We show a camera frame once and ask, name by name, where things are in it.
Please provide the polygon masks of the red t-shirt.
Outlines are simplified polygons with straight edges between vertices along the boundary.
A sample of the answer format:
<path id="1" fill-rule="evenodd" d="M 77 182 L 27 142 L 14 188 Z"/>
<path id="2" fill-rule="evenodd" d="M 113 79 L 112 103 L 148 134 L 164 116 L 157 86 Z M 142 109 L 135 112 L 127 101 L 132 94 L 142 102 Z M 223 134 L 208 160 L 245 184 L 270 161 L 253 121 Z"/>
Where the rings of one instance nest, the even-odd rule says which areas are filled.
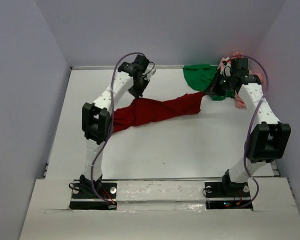
<path id="1" fill-rule="evenodd" d="M 201 111 L 204 93 L 186 93 L 175 99 L 159 101 L 149 98 L 136 98 L 127 107 L 114 112 L 114 132 L 130 127 L 139 127 L 172 118 L 195 115 Z"/>

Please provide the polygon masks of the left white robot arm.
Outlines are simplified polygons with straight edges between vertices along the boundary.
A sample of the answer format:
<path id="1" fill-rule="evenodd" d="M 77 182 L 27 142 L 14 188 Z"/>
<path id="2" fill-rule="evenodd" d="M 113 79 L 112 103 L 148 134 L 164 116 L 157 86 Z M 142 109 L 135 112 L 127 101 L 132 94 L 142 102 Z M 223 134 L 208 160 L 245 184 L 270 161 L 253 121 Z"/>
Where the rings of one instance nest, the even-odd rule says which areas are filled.
<path id="1" fill-rule="evenodd" d="M 102 188 L 104 148 L 114 132 L 115 106 L 125 93 L 138 99 L 156 70 L 148 68 L 150 61 L 141 52 L 123 56 L 115 65 L 110 85 L 91 103 L 82 106 L 81 127 L 86 139 L 84 170 L 79 182 L 94 194 Z"/>

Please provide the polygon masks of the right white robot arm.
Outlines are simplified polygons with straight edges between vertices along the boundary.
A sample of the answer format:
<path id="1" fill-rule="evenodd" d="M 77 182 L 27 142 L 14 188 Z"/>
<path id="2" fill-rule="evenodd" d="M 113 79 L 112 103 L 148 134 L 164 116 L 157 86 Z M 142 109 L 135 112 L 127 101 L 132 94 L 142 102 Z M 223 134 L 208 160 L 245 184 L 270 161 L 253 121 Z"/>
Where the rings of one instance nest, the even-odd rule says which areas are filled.
<path id="1" fill-rule="evenodd" d="M 243 189 L 259 168 L 282 158 L 291 134 L 290 125 L 272 111 L 259 76 L 250 73 L 249 59 L 244 55 L 226 58 L 204 91 L 220 97 L 230 91 L 237 93 L 251 116 L 243 157 L 222 177 L 225 193 Z"/>

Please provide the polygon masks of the green t-shirt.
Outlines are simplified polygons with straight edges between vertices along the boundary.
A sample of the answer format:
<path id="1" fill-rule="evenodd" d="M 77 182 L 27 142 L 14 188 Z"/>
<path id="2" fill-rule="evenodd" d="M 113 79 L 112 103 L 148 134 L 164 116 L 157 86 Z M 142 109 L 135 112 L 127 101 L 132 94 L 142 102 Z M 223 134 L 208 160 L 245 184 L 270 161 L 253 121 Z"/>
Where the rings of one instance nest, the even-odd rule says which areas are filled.
<path id="1" fill-rule="evenodd" d="M 212 83 L 218 67 L 209 64 L 185 65 L 183 76 L 190 88 L 195 91 L 204 92 Z"/>

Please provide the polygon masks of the pink t-shirt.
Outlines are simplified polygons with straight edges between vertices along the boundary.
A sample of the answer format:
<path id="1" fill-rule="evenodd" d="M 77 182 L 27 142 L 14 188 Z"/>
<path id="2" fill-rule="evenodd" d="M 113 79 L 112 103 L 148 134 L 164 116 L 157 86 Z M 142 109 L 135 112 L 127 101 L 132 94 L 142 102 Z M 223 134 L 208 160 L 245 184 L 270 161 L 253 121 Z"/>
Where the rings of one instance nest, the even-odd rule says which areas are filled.
<path id="1" fill-rule="evenodd" d="M 234 52 L 232 54 L 233 57 L 234 56 L 242 56 L 242 55 L 243 54 L 241 52 L 238 52 L 238 51 Z M 225 61 L 227 59 L 228 59 L 228 57 L 222 57 L 221 58 L 221 60 L 219 62 L 219 65 L 217 67 L 217 71 L 218 72 L 221 72 L 224 69 L 223 61 Z M 264 77 L 264 74 L 262 72 L 261 73 L 260 72 L 253 72 L 253 71 L 250 70 L 249 73 L 251 75 L 258 75 L 258 77 L 259 77 L 259 79 L 261 81 L 261 84 L 265 85 L 265 77 Z M 245 105 L 244 101 L 240 98 L 240 96 L 237 93 L 234 94 L 234 101 L 235 101 L 235 106 L 237 108 L 241 108 L 241 109 L 245 109 L 246 108 L 246 105 Z"/>

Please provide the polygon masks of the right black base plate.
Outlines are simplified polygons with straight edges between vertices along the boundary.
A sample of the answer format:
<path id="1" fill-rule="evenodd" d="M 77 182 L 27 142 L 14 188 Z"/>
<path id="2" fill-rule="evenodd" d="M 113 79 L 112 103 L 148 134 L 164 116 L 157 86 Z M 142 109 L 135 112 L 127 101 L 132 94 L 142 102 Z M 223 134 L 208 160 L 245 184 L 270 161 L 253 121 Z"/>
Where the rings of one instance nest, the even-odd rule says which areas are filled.
<path id="1" fill-rule="evenodd" d="M 202 194 L 207 210 L 253 209 L 247 182 L 226 188 L 221 181 L 208 181 Z"/>

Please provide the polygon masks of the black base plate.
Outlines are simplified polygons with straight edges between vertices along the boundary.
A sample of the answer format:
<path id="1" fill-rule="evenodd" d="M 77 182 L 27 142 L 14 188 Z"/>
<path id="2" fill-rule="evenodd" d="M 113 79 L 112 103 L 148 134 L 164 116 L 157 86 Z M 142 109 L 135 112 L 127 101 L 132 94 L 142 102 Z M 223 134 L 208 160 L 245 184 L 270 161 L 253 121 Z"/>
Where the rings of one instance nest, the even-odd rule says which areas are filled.
<path id="1" fill-rule="evenodd" d="M 226 188 L 221 181 L 208 181 L 202 194 L 207 210 L 253 209 L 247 182 Z"/>
<path id="2" fill-rule="evenodd" d="M 70 182 L 69 208 L 71 210 L 114 211 L 117 209 L 117 183 L 103 182 L 98 197 L 92 190 L 82 186 L 78 181 Z"/>

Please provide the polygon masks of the metal rail front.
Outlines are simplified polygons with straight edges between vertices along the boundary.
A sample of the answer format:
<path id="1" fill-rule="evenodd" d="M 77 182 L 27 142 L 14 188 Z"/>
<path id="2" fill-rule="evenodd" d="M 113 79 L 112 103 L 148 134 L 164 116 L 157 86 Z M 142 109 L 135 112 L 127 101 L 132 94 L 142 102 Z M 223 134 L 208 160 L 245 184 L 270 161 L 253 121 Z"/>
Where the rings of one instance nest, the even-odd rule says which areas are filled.
<path id="1" fill-rule="evenodd" d="M 217 177 L 174 177 L 174 178 L 103 178 L 103 181 L 219 181 L 222 176 Z"/>

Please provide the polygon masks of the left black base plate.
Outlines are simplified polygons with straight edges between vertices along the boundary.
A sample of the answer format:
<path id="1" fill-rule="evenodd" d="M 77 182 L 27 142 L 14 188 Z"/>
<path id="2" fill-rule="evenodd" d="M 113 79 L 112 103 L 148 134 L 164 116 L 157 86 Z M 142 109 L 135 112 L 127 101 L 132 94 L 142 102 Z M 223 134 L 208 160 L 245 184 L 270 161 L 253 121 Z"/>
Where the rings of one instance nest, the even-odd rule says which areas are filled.
<path id="1" fill-rule="evenodd" d="M 71 210 L 114 211 L 117 209 L 117 183 L 103 182 L 98 197 L 92 190 L 82 186 L 78 181 L 70 182 L 69 208 Z"/>

